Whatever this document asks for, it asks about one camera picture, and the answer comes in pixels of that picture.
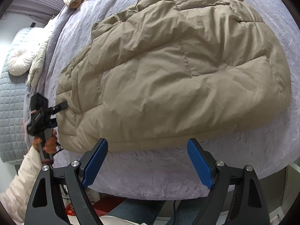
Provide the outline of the cream sleeve forearm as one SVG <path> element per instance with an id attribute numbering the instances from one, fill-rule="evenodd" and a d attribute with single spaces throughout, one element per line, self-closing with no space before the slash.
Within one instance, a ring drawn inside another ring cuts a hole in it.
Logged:
<path id="1" fill-rule="evenodd" d="M 32 147 L 25 155 L 18 174 L 1 193 L 1 203 L 16 224 L 24 224 L 29 197 L 41 168 L 39 152 Z"/>

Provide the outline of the left hand orange glove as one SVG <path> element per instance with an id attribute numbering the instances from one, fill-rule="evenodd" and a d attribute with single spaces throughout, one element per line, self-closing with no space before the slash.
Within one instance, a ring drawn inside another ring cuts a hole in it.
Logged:
<path id="1" fill-rule="evenodd" d="M 33 138 L 33 147 L 39 152 L 43 165 L 52 165 L 53 155 L 56 153 L 56 131 L 48 128 L 40 135 Z"/>

